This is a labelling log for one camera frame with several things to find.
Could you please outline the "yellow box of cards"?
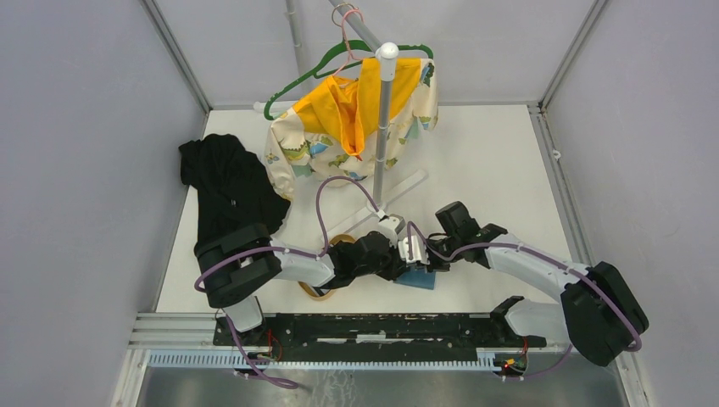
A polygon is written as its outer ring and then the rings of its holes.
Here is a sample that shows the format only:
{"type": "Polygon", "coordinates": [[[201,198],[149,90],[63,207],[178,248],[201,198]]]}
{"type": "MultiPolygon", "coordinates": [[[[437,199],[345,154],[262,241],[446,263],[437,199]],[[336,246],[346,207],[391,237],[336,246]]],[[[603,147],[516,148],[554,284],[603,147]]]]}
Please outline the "yellow box of cards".
{"type": "MultiPolygon", "coordinates": [[[[355,243],[355,242],[356,242],[356,239],[346,233],[338,234],[329,240],[329,243],[331,246],[336,245],[337,243],[355,243]]],[[[309,297],[311,297],[314,301],[327,300],[336,292],[336,289],[312,287],[305,282],[299,282],[298,284],[303,289],[303,291],[309,297]]]]}

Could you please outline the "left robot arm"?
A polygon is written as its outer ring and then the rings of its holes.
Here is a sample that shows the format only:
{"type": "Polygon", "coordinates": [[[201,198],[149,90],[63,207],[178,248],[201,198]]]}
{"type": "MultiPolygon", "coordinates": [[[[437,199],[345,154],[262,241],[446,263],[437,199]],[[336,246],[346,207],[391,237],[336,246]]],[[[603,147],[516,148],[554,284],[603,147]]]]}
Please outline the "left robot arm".
{"type": "Polygon", "coordinates": [[[236,337],[252,346],[266,334],[255,294],[266,283],[300,282],[324,296],[361,276],[395,280],[418,253],[386,221],[353,243],[331,243],[319,253],[274,240],[264,225],[252,224],[196,248],[201,274],[194,287],[206,295],[211,308],[224,311],[236,337]]]}

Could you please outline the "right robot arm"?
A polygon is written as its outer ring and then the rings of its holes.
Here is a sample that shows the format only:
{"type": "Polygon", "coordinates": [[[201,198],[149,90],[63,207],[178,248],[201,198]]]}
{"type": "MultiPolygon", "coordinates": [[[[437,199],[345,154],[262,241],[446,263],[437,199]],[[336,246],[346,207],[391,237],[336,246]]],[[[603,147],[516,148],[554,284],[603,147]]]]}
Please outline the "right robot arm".
{"type": "Polygon", "coordinates": [[[512,276],[548,296],[548,303],[515,297],[498,308],[491,338],[510,346],[521,337],[570,344],[586,360],[607,366],[623,352],[638,352],[649,320],[621,272],[601,261],[586,265],[534,248],[495,224],[480,226],[459,202],[435,214],[443,237],[427,243],[431,260],[459,260],[512,276]]]}

